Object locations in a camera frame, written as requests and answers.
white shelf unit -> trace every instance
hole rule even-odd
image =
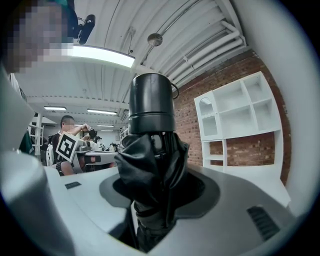
[[[203,166],[243,178],[284,207],[290,197],[280,181],[284,140],[279,110],[262,74],[257,72],[194,99],[202,144]],[[274,132],[274,164],[228,166],[227,139]],[[210,154],[210,142],[222,142],[222,155]],[[223,166],[211,165],[223,161]]]

white pillar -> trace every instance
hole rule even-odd
[[[41,124],[42,124],[42,114],[38,113],[36,118],[36,129],[35,129],[35,146],[34,146],[34,155],[40,157],[40,145],[41,145]]]

brick wall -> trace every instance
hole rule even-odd
[[[286,116],[285,103],[269,70],[251,50],[206,71],[180,88],[180,95],[174,100],[176,132],[182,141],[190,144],[188,162],[202,166],[202,146],[194,98],[259,71],[262,71],[268,81],[280,113],[284,142],[281,180],[286,184],[291,161],[291,131]],[[220,152],[221,147],[218,144],[212,145],[210,151]],[[228,165],[232,166],[273,164],[275,154],[274,134],[270,132],[228,139],[227,154]]]

umbrella canopy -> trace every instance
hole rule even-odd
[[[140,249],[148,252],[173,228],[174,212],[183,204],[189,145],[174,132],[131,134],[122,144],[115,160],[134,199]]]

white ceiling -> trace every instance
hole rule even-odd
[[[83,19],[89,14],[96,17],[87,46],[125,54],[133,50],[129,54],[135,57],[134,66],[141,64],[142,68],[166,76],[189,57],[231,33],[220,24],[221,20],[235,26],[243,38],[229,0],[75,0],[75,11]],[[149,52],[147,37],[152,33],[163,34],[163,43]],[[243,38],[237,48],[173,82],[181,87],[245,47]],[[121,115],[129,107],[128,92],[135,76],[134,69],[70,61],[43,62],[16,78],[34,110],[57,123],[63,115],[72,115],[79,124],[114,124],[119,128],[128,122],[127,118],[121,121]],[[67,111],[44,110],[47,105],[64,106]],[[118,115],[88,113],[87,108],[116,111]]]

